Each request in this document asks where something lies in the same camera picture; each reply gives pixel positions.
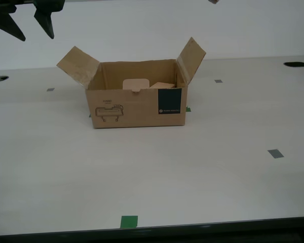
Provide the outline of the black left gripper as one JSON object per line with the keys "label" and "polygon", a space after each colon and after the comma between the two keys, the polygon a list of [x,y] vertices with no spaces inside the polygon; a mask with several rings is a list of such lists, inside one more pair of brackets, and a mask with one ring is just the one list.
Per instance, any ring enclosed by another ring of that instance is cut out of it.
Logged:
{"label": "black left gripper", "polygon": [[0,30],[12,35],[13,37],[25,41],[25,36],[10,14],[15,13],[16,5],[33,4],[36,7],[35,19],[40,24],[45,33],[54,38],[51,14],[62,11],[65,0],[16,0],[0,1]]}

